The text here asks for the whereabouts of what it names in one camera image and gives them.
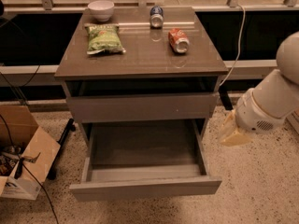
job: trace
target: open drawer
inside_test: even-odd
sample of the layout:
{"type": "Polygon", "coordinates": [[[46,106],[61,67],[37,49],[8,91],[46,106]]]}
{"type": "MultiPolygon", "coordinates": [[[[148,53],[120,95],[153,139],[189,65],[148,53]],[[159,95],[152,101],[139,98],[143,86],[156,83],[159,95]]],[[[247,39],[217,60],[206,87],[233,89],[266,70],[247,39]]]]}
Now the open drawer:
{"type": "Polygon", "coordinates": [[[96,123],[79,201],[214,194],[221,179],[208,175],[196,119],[96,123]]]}

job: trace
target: closed drawer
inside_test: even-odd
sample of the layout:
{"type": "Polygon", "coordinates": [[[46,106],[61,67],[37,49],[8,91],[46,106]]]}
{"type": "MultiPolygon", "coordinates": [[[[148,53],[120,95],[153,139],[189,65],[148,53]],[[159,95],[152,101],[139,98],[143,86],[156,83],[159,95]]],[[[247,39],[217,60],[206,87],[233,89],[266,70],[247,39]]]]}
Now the closed drawer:
{"type": "Polygon", "coordinates": [[[164,94],[72,97],[67,104],[76,122],[209,118],[219,95],[164,94]]]}
{"type": "Polygon", "coordinates": [[[94,124],[79,201],[214,194],[193,119],[94,124]]]}

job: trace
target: black cable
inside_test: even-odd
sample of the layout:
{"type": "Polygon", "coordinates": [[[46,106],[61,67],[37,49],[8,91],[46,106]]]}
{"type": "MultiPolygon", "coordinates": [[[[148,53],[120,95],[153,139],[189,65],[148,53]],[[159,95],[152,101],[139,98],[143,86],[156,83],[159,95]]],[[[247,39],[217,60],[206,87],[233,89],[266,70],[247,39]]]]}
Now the black cable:
{"type": "Polygon", "coordinates": [[[3,79],[7,82],[8,86],[10,87],[11,91],[13,92],[13,94],[15,95],[15,97],[17,98],[17,100],[23,100],[26,101],[26,97],[24,95],[21,95],[21,97],[18,96],[18,94],[16,93],[17,89],[15,86],[13,86],[8,79],[4,76],[4,74],[0,71],[0,75],[3,77],[3,79]]]}
{"type": "Polygon", "coordinates": [[[12,142],[12,138],[11,138],[11,134],[10,134],[10,129],[8,128],[7,122],[6,120],[3,118],[2,115],[0,115],[1,120],[4,122],[5,126],[7,127],[7,132],[8,132],[8,136],[9,136],[9,141],[10,144],[13,146],[13,142],[12,142]]]}
{"type": "MultiPolygon", "coordinates": [[[[7,127],[7,132],[8,132],[9,140],[10,140],[11,145],[13,146],[13,142],[12,142],[12,138],[11,138],[10,129],[9,129],[8,125],[7,125],[7,122],[6,122],[6,120],[3,118],[3,116],[2,116],[1,114],[0,114],[0,118],[1,118],[1,120],[4,122],[5,126],[7,127]]],[[[35,179],[35,181],[38,183],[38,185],[45,191],[46,196],[47,196],[48,201],[49,201],[49,204],[50,204],[50,208],[51,208],[51,210],[52,210],[52,213],[53,213],[54,216],[55,216],[56,223],[59,224],[58,218],[57,218],[56,213],[55,213],[55,210],[54,210],[53,203],[52,203],[52,201],[50,200],[50,196],[49,196],[49,194],[47,193],[46,189],[45,189],[44,186],[37,180],[37,178],[36,178],[36,177],[29,171],[29,169],[28,169],[25,165],[23,165],[23,167],[24,167],[24,168],[27,170],[27,172],[32,176],[32,178],[35,179]]]]}
{"type": "MultiPolygon", "coordinates": [[[[4,19],[6,22],[3,24],[3,25],[1,25],[0,26],[0,28],[1,27],[3,27],[4,25],[6,25],[7,23],[12,23],[23,35],[25,35],[25,36],[27,36],[25,33],[24,33],[24,31],[15,23],[15,22],[13,22],[13,21],[11,21],[11,20],[9,20],[9,19],[5,19],[5,18],[2,18],[2,19],[4,19]]],[[[21,85],[21,86],[19,86],[19,87],[24,87],[24,86],[26,86],[26,85],[28,85],[30,82],[31,82],[31,80],[36,76],[36,74],[37,74],[37,72],[38,72],[38,70],[39,70],[39,68],[40,68],[40,65],[37,67],[37,69],[36,69],[36,71],[32,74],[32,76],[28,79],[28,81],[26,81],[23,85],[21,85]]],[[[8,80],[7,80],[7,78],[4,76],[4,74],[2,73],[2,72],[0,72],[0,74],[1,74],[1,76],[4,78],[4,80],[8,83],[8,85],[10,86],[10,88],[14,88],[15,86],[13,86],[8,80]]]]}

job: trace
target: chip bag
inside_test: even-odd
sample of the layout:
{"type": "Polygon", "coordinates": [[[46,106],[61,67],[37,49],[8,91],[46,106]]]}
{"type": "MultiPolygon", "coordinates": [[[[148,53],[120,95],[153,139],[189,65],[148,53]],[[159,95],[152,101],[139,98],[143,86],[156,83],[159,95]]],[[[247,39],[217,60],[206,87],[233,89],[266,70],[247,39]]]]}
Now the chip bag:
{"type": "Polygon", "coordinates": [[[87,54],[92,55],[108,51],[111,53],[125,52],[118,36],[117,24],[91,24],[84,25],[89,35],[87,54]]]}

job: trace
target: cardboard box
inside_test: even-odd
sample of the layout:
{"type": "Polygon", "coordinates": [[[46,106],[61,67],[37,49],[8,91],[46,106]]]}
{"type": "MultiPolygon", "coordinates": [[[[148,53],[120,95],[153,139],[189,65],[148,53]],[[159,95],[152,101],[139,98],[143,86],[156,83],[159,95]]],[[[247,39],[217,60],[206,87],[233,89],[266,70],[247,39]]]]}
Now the cardboard box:
{"type": "MultiPolygon", "coordinates": [[[[26,157],[36,157],[35,163],[24,161],[28,170],[42,184],[48,175],[50,167],[59,151],[60,145],[41,127],[26,106],[0,105],[0,115],[5,119],[10,130],[14,145],[25,147],[21,154],[26,157]]],[[[11,146],[7,127],[0,119],[0,148],[11,146]]],[[[0,197],[35,200],[40,185],[23,167],[21,177],[14,178],[17,165],[10,176],[0,176],[0,197]]]]}

